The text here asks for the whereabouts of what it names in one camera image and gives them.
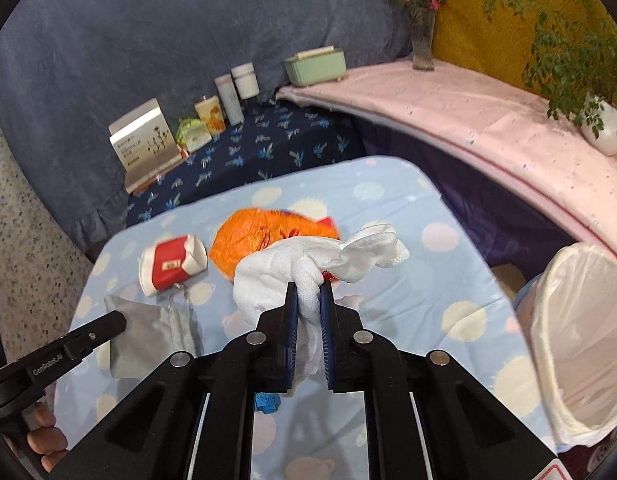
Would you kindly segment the person's left hand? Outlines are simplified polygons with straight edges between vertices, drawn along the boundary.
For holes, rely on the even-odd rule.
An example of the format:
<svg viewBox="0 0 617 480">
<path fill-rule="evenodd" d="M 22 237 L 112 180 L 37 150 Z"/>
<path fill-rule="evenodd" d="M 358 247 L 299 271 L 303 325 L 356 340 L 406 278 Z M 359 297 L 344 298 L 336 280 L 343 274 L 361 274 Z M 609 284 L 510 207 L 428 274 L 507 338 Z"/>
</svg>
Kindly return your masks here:
<svg viewBox="0 0 617 480">
<path fill-rule="evenodd" d="M 34 418 L 38 427 L 28 433 L 28 445 L 40 456 L 40 463 L 47 472 L 69 453 L 68 440 L 56 426 L 54 413 L 44 402 L 37 402 L 33 408 Z"/>
</svg>

